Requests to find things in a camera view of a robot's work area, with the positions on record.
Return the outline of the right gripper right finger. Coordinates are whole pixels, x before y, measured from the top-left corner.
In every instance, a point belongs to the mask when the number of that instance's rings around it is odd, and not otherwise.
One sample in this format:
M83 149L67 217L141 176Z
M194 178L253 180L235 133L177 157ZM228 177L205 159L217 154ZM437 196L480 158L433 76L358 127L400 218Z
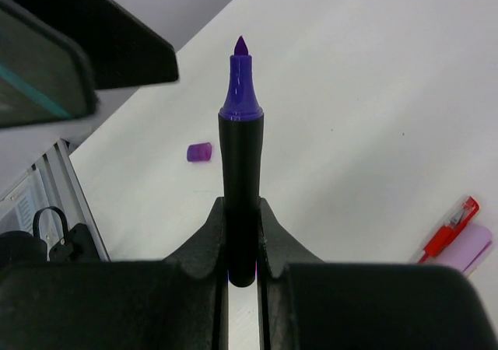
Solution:
M495 349L468 279L453 268L331 263L278 222L266 200L258 225L263 349Z

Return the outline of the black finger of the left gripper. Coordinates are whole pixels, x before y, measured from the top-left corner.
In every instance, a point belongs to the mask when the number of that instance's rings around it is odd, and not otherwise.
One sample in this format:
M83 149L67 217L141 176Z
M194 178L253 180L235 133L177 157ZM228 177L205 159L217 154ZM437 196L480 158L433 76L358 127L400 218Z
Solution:
M85 51L97 89L179 79L174 47L114 0L13 1Z

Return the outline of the black purple-tip marker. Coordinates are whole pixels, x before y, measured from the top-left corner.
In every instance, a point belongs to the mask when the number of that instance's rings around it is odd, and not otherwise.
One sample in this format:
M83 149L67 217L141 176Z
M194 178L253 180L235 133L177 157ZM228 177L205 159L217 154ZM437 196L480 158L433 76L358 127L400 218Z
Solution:
M247 287L256 271L264 111L255 94L252 57L243 37L230 56L229 85L218 121L228 275L233 285Z

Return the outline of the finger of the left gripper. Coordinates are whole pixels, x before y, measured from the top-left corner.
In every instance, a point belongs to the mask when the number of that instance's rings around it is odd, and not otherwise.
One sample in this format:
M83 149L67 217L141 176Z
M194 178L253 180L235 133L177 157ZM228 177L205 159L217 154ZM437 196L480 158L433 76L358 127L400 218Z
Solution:
M13 0L1 0L1 127L80 120L97 104L82 48Z

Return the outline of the red gel pen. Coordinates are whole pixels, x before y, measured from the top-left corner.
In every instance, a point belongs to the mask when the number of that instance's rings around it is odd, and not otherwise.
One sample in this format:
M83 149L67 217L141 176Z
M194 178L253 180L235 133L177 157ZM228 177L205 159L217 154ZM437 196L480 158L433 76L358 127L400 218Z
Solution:
M472 196L462 200L416 255L415 262L423 264L439 256L474 219L479 209L479 203Z

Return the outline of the purple marker cap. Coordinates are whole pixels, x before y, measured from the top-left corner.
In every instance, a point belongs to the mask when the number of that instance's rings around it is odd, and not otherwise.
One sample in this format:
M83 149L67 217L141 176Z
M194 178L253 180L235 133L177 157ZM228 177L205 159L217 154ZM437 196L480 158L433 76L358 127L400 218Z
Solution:
M203 142L188 146L187 161L189 163L208 162L212 157L212 144Z

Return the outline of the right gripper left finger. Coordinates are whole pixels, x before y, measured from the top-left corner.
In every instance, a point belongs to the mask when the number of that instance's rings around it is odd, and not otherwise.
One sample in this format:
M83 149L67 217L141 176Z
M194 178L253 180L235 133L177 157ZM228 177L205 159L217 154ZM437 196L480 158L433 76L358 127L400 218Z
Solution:
M225 349L223 201L161 261L24 262L1 274L3 349Z

